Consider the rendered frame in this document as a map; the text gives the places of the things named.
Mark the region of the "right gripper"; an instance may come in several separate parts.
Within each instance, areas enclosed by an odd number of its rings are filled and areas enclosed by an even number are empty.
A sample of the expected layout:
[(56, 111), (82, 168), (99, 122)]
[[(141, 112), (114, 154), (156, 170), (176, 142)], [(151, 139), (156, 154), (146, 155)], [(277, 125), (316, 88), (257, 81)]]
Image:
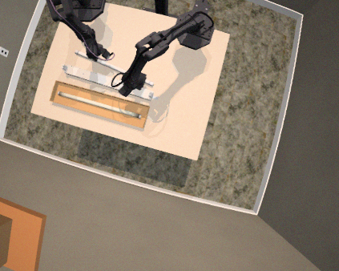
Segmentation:
[[(98, 46), (99, 45), (99, 46)], [(107, 49), (103, 48), (103, 45), (97, 43), (97, 51), (98, 51), (98, 57), (100, 55), (104, 56), (105, 58), (107, 58), (107, 56), (110, 54), (109, 51), (107, 51)], [(96, 61), (98, 58), (93, 59), (94, 61)], [(96, 61), (97, 62), (97, 61)]]

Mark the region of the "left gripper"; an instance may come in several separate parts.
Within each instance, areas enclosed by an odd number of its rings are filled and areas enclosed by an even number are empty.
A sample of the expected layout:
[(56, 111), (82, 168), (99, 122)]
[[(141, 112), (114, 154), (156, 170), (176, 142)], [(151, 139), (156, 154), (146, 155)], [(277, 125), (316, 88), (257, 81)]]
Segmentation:
[(147, 79), (146, 76), (147, 76), (146, 74), (144, 74), (142, 72), (140, 73), (139, 78), (140, 78), (141, 83), (140, 83), (140, 85), (136, 89), (141, 90), (141, 88), (143, 87), (143, 85), (145, 83), (144, 80), (146, 81), (146, 79)]

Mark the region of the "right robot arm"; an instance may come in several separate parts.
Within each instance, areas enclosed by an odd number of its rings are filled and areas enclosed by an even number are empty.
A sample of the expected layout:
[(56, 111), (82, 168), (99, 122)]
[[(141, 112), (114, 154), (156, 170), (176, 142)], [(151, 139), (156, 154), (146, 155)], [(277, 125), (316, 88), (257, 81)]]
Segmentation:
[[(74, 9), (101, 9), (102, 2), (103, 2), (103, 0), (78, 0), (78, 1), (75, 1), (75, 0), (46, 0), (46, 3), (48, 5), (49, 11), (50, 11), (50, 15), (55, 22), (60, 21), (60, 22), (63, 22), (64, 24), (66, 24), (68, 27), (70, 27), (75, 32), (75, 35), (77, 36), (77, 38), (81, 42), (84, 42), (83, 39), (82, 39), (82, 36), (83, 36), (83, 38), (85, 39), (85, 42), (87, 44), (87, 46), (86, 46), (85, 43), (84, 43), (84, 46), (86, 47), (86, 53), (87, 53), (87, 57), (89, 59), (96, 59), (97, 58), (96, 56), (98, 56), (97, 42), (96, 42), (96, 39), (95, 39), (95, 31), (94, 31), (94, 29), (91, 29), (88, 25), (82, 23), (76, 16), (73, 16)], [(63, 10), (63, 8), (60, 8), (60, 9), (57, 9), (57, 11), (60, 13), (60, 15), (63, 17), (63, 19), (60, 18), (59, 15), (56, 13), (56, 6), (60, 5), (60, 4), (63, 5), (64, 10)], [(79, 33), (77, 33), (77, 32), (79, 32)], [(81, 34), (82, 36), (80, 36), (79, 34)], [(92, 53), (90, 53), (90, 51), (87, 49), (87, 47), (96, 56), (94, 56)]]

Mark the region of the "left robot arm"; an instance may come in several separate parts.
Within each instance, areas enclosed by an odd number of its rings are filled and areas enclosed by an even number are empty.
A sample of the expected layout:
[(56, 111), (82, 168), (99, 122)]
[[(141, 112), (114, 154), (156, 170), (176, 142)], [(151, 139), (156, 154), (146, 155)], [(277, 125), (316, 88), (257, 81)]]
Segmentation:
[[(189, 22), (186, 22), (193, 14), (195, 14), (196, 11), (192, 11), (188, 16), (185, 18), (179, 18), (179, 21), (177, 24), (172, 26), (171, 28), (167, 30), (162, 30), (159, 32), (152, 32), (145, 38), (141, 39), (139, 42), (135, 44), (135, 48), (137, 49), (135, 58), (129, 67), (129, 69), (123, 74), (121, 80), (123, 81), (129, 74), (129, 77), (127, 80), (123, 83), (123, 86), (118, 90), (118, 92), (122, 95), (127, 97), (133, 90), (135, 90), (139, 84), (140, 84), (140, 79), (139, 75), (146, 65), (147, 62), (156, 59), (163, 55), (169, 48), (169, 44), (177, 39), (179, 36), (185, 33), (193, 34), (196, 36), (199, 36), (201, 38), (205, 38), (209, 40), (212, 35), (212, 28), (205, 26), (203, 23), (204, 20), (203, 18), (197, 14), (196, 16), (193, 17)], [(176, 28), (177, 27), (177, 28)], [(145, 51), (137, 61), (140, 53), (146, 49), (144, 45), (153, 45), (157, 41), (159, 41), (165, 34), (168, 34), (171, 29), (175, 29), (168, 37), (166, 37), (161, 43), (155, 45), (152, 47), (151, 50)], [(199, 29), (198, 29), (199, 28)], [(211, 32), (210, 32), (211, 31)], [(146, 43), (146, 44), (145, 44)], [(133, 71), (131, 72), (131, 69), (135, 65)], [(125, 85), (126, 86), (125, 86)]]

